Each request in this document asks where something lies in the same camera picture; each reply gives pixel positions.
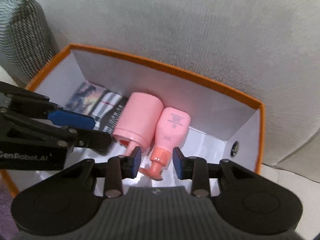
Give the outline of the plaid check case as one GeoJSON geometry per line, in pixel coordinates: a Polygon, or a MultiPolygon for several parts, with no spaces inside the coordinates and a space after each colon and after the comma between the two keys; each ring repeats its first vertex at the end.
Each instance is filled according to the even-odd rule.
{"type": "Polygon", "coordinates": [[[112,134],[127,101],[128,98],[115,92],[107,92],[91,114],[95,120],[94,130],[112,134]]]}

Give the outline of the pink pump lotion bottle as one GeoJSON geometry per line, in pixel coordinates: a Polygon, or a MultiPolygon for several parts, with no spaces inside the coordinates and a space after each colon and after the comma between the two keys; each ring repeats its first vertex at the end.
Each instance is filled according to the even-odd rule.
{"type": "Polygon", "coordinates": [[[162,180],[162,171],[171,162],[173,149],[185,140],[190,122],[190,115],[184,111],[172,107],[163,110],[155,130],[151,165],[149,168],[140,168],[140,173],[153,180],[162,180]]]}

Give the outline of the pink cylindrical cup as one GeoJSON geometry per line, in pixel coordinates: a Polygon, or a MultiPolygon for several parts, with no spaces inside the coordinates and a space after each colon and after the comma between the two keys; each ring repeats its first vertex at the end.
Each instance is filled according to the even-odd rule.
{"type": "Polygon", "coordinates": [[[153,95],[131,94],[112,133],[117,142],[126,146],[126,156],[137,146],[142,152],[150,147],[163,109],[161,100],[153,95]]]}

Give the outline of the illustrated lady card box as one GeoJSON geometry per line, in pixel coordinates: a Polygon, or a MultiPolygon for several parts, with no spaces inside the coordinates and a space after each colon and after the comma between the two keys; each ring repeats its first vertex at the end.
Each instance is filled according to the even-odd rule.
{"type": "Polygon", "coordinates": [[[83,115],[89,115],[106,91],[107,90],[104,87],[84,81],[70,97],[64,109],[83,115]]]}

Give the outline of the orange cardboard box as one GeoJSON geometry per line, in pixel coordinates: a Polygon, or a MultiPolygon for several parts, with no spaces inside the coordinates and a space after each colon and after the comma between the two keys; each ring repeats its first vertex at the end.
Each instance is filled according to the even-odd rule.
{"type": "Polygon", "coordinates": [[[230,159],[260,171],[265,107],[257,99],[178,67],[78,44],[60,51],[27,89],[64,106],[83,81],[125,97],[134,92],[148,93],[165,107],[187,112],[191,124],[182,145],[184,155],[215,164],[230,159]]]}

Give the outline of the houndstooth black white pillow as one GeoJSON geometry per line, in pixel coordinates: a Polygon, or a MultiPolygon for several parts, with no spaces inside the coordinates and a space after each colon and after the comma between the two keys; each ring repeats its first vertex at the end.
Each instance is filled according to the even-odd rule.
{"type": "Polygon", "coordinates": [[[48,23],[36,0],[1,0],[1,53],[23,83],[53,58],[48,23]]]}

